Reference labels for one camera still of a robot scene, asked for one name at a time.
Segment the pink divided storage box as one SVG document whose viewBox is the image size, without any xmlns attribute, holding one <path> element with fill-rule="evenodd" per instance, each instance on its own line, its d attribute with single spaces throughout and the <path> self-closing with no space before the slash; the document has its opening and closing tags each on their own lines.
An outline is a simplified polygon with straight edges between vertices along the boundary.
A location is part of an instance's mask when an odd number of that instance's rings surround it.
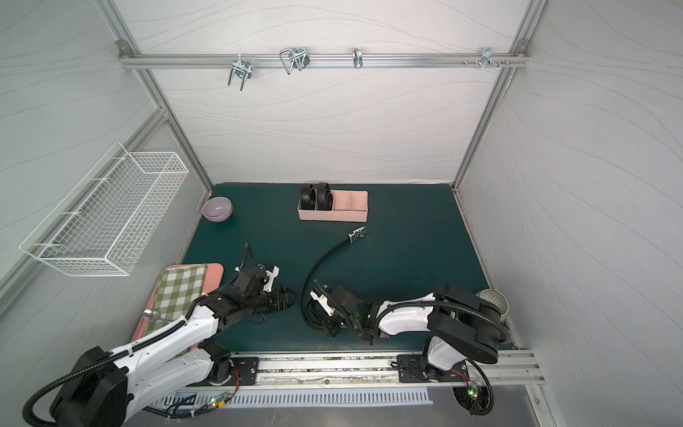
<svg viewBox="0 0 683 427">
<path fill-rule="evenodd" d="M 301 221 L 360 222 L 368 220 L 369 193 L 365 190 L 331 190 L 334 203 L 331 211 L 305 210 L 297 206 Z"/>
</svg>

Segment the long black belt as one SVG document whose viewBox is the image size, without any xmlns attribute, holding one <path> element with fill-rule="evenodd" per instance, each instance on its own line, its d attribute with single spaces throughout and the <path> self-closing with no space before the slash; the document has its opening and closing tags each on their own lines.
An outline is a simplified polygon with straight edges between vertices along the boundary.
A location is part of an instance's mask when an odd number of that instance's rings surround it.
<svg viewBox="0 0 683 427">
<path fill-rule="evenodd" d="M 316 190 L 311 183 L 305 183 L 300 190 L 299 209 L 315 210 L 317 204 Z"/>
</svg>

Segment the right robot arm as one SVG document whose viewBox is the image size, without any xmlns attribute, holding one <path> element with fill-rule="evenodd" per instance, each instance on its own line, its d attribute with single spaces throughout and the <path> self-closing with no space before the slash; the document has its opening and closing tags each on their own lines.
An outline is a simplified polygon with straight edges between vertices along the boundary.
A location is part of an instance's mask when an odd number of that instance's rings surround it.
<svg viewBox="0 0 683 427">
<path fill-rule="evenodd" d="M 399 369 L 418 381 L 462 375 L 468 364 L 494 365 L 500 346 L 510 341 L 496 304 L 449 285 L 413 300 L 364 302 L 340 286 L 331 289 L 317 282 L 309 297 L 305 320 L 332 337 L 347 329 L 360 341 L 374 344 L 399 334 L 428 333 L 419 359 L 396 360 Z"/>
</svg>

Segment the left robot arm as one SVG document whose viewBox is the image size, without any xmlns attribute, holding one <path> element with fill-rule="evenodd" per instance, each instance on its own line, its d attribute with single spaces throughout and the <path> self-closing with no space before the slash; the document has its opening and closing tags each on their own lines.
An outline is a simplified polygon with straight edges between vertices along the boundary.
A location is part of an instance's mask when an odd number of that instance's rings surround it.
<svg viewBox="0 0 683 427">
<path fill-rule="evenodd" d="M 294 306 L 297 294 L 276 288 L 274 264 L 243 267 L 228 284 L 201 295 L 189 311 L 144 338 L 105 352 L 96 346 L 72 371 L 36 391 L 22 409 L 30 426 L 120 426 L 148 405 L 200 383 L 236 380 L 231 353 L 215 341 L 245 316 Z"/>
</svg>

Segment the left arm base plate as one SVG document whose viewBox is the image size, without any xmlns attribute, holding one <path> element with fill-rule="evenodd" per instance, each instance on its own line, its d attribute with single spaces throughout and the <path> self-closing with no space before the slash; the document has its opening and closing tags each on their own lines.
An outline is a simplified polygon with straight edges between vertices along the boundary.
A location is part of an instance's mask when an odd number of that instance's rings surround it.
<svg viewBox="0 0 683 427">
<path fill-rule="evenodd" d="M 223 387 L 240 385 L 255 385 L 256 375 L 259 368 L 258 357 L 231 357 L 221 360 L 217 367 L 213 368 L 209 377 L 205 380 L 190 384 L 190 387 Z"/>
</svg>

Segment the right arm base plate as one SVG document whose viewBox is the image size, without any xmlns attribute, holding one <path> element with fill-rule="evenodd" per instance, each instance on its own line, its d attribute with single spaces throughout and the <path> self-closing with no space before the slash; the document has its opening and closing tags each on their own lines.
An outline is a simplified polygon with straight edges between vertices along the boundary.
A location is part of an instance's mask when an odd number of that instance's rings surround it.
<svg viewBox="0 0 683 427">
<path fill-rule="evenodd" d="M 398 372 L 398 381 L 402 384 L 413 383 L 466 383 L 469 372 L 465 365 L 453 366 L 450 370 L 442 370 L 430 365 L 425 356 L 416 354 L 400 354 L 391 367 Z"/>
</svg>

